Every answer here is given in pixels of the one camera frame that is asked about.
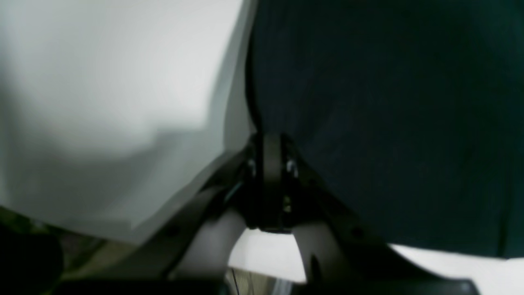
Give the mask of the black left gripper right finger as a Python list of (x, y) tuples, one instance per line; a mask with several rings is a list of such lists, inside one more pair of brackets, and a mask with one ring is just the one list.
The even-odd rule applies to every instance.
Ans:
[(395, 252), (326, 188), (286, 136), (264, 136), (264, 231), (291, 233), (300, 295), (477, 295), (470, 279), (432, 273)]

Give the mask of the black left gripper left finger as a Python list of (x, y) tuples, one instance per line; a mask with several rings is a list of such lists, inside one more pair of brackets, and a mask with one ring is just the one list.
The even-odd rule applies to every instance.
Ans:
[(230, 254), (246, 228), (243, 197), (255, 183), (261, 138), (251, 136), (187, 205), (130, 256), (55, 295), (227, 295)]

